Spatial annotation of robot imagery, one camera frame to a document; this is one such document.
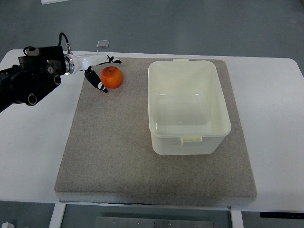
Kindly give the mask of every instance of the orange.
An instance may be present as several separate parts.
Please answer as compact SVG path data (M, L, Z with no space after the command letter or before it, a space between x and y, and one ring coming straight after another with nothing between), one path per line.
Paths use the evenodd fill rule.
M115 66L108 66L102 70L100 79L104 86L110 89L116 89L123 83L123 74Z

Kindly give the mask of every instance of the white plastic bin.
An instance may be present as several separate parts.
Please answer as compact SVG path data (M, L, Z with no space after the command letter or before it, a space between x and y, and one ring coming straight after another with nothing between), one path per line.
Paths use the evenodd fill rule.
M210 154L231 130L215 65L156 61L148 70L152 146L160 155Z

